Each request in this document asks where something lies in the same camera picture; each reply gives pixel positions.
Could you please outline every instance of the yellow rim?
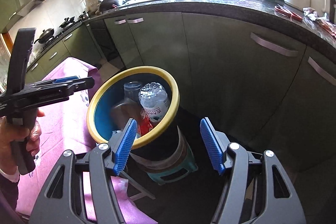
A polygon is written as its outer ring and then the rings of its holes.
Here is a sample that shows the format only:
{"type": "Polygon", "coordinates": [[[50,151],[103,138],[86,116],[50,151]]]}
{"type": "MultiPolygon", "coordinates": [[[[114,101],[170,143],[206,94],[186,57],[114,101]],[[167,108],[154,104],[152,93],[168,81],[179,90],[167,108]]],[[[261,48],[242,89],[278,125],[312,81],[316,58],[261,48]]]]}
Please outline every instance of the yellow rim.
{"type": "Polygon", "coordinates": [[[119,80],[138,73],[152,73],[155,75],[158,75],[162,77],[170,86],[172,90],[172,100],[170,107],[162,119],[162,121],[149,133],[146,135],[136,139],[133,143],[132,149],[140,148],[153,140],[155,140],[157,137],[159,137],[170,125],[170,123],[173,121],[173,119],[176,116],[177,110],[179,108],[180,103],[180,94],[179,94],[179,88],[177,87],[177,83],[175,79],[165,70],[156,68],[156,67],[150,67],[150,66],[142,66],[142,67],[135,67],[128,70],[125,70],[116,76],[112,77],[108,81],[106,81],[96,92],[94,97],[92,98],[87,114],[86,114],[86,123],[90,132],[90,135],[97,143],[106,143],[108,140],[105,140],[102,138],[95,126],[95,111],[97,104],[104,94],[105,91],[109,89],[110,86],[118,82],[119,80]]]}

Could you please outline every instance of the metal screw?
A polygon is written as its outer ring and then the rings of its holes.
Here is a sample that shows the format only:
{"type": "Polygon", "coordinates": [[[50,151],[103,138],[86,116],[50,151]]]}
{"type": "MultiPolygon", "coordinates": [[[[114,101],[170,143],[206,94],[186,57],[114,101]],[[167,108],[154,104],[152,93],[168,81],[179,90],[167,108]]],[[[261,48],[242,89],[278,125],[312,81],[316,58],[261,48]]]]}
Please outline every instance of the metal screw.
{"type": "Polygon", "coordinates": [[[231,149],[233,149],[233,150],[237,150],[237,149],[239,149],[239,144],[237,144],[237,143],[230,143],[230,148],[231,149]]]}
{"type": "Polygon", "coordinates": [[[266,155],[267,157],[273,157],[273,156],[274,156],[274,153],[273,153],[273,151],[271,151],[271,150],[266,150],[266,151],[265,151],[265,155],[266,155]]]}
{"type": "Polygon", "coordinates": [[[106,150],[109,147],[109,145],[107,143],[101,143],[98,148],[100,150],[106,150]]]}
{"type": "Polygon", "coordinates": [[[69,157],[69,156],[71,156],[71,154],[72,154],[72,151],[71,151],[71,150],[65,150],[65,151],[63,152],[63,156],[64,156],[64,157],[69,157]]]}

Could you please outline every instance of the trash can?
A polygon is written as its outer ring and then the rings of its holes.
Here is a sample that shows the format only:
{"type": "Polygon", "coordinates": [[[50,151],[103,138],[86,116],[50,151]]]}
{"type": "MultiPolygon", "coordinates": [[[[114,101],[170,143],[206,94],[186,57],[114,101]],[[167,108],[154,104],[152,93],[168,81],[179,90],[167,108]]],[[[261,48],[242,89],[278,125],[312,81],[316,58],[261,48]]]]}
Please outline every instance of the trash can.
{"type": "Polygon", "coordinates": [[[136,139],[131,153],[150,161],[169,158],[179,145],[176,114],[179,108],[179,88],[174,78],[165,70],[142,66],[125,70],[106,81],[96,92],[87,111],[87,126],[97,143],[105,143],[118,129],[110,116],[111,108],[124,98],[124,83],[141,81],[158,82],[166,90],[170,107],[160,123],[147,134],[136,139]]]}

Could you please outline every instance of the black granite countertop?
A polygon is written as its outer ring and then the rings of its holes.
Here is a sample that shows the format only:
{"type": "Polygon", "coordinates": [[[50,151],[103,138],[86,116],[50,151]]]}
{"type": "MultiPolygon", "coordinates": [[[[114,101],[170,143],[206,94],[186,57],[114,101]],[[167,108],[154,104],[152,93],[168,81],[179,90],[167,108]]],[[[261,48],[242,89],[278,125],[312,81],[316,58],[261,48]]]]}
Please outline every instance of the black granite countertop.
{"type": "Polygon", "coordinates": [[[147,12],[184,12],[222,16],[260,25],[292,37],[320,52],[336,64],[336,40],[327,31],[301,15],[303,22],[285,17],[274,10],[275,2],[267,0],[154,0],[112,9],[87,19],[90,21],[147,12]]]}
{"type": "Polygon", "coordinates": [[[55,44],[57,44],[59,41],[62,40],[62,38],[66,37],[69,33],[71,33],[73,30],[77,29],[79,26],[81,26],[83,22],[78,22],[75,25],[73,25],[70,29],[66,30],[62,35],[60,35],[58,38],[56,38],[51,44],[48,45],[48,47],[44,48],[36,57],[35,59],[30,63],[30,65],[27,67],[27,71],[30,70],[33,65],[38,61],[48,50],[50,50],[55,44]]]}

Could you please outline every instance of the drawer handle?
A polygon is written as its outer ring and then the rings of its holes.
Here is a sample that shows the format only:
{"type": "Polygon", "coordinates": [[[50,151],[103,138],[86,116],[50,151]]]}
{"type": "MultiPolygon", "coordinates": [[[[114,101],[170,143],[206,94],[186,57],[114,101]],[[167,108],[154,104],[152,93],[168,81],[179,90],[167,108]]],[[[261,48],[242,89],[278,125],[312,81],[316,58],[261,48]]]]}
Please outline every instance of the drawer handle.
{"type": "Polygon", "coordinates": [[[271,51],[280,53],[284,56],[289,56],[289,57],[296,57],[298,56],[299,52],[298,51],[293,51],[286,49],[284,47],[281,47],[279,45],[276,45],[274,43],[271,43],[265,39],[262,39],[261,37],[257,36],[255,33],[251,32],[251,38],[260,46],[263,46],[267,49],[270,49],[271,51]]]}
{"type": "Polygon", "coordinates": [[[139,23],[139,22],[143,22],[143,18],[127,20],[127,23],[139,23]]]}
{"type": "Polygon", "coordinates": [[[16,15],[16,12],[14,12],[14,13],[9,17],[8,20],[11,20],[11,18],[12,18],[13,16],[15,16],[15,15],[16,15]]]}
{"type": "Polygon", "coordinates": [[[126,19],[123,19],[123,20],[119,20],[119,21],[115,21],[114,24],[123,24],[123,23],[126,23],[126,19]]]}
{"type": "Polygon", "coordinates": [[[69,39],[70,37],[72,37],[72,33],[71,33],[70,35],[68,35],[68,36],[64,39],[64,41],[67,40],[67,39],[69,39]]]}
{"type": "Polygon", "coordinates": [[[34,67],[31,68],[31,71],[33,71],[37,67],[38,63],[34,65],[34,67]]]}
{"type": "Polygon", "coordinates": [[[50,56],[49,60],[52,59],[53,57],[55,57],[56,54],[57,54],[57,52],[55,52],[52,56],[50,56]]]}
{"type": "Polygon", "coordinates": [[[321,68],[313,58],[308,58],[308,63],[313,67],[313,69],[321,75],[325,80],[327,80],[330,84],[336,85],[336,79],[332,77],[329,73],[327,73],[323,68],[321,68]]]}

